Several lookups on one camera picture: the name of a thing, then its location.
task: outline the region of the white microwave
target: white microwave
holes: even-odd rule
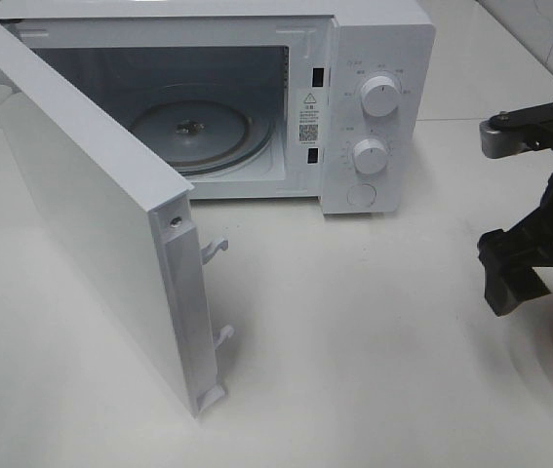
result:
[[[3,0],[0,124],[40,214],[192,414],[223,395],[189,198],[396,209],[415,0]]]

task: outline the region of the white countertop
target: white countertop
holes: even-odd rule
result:
[[[226,399],[192,419],[49,238],[0,131],[0,466],[553,466],[553,294],[497,318],[480,235],[536,207],[553,154],[478,123],[553,77],[469,0],[437,23],[400,210],[202,202]],[[542,271],[553,291],[553,270]]]

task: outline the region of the microwave door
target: microwave door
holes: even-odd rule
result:
[[[226,245],[201,251],[192,185],[1,24],[0,124],[50,232],[147,361],[194,415],[222,396],[202,266]]]

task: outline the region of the white knob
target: white knob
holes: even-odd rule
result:
[[[400,103],[400,83],[389,75],[370,78],[361,88],[361,104],[372,117],[388,115]]]
[[[371,176],[384,169],[389,159],[389,152],[382,141],[368,138],[354,145],[352,159],[356,171]]]

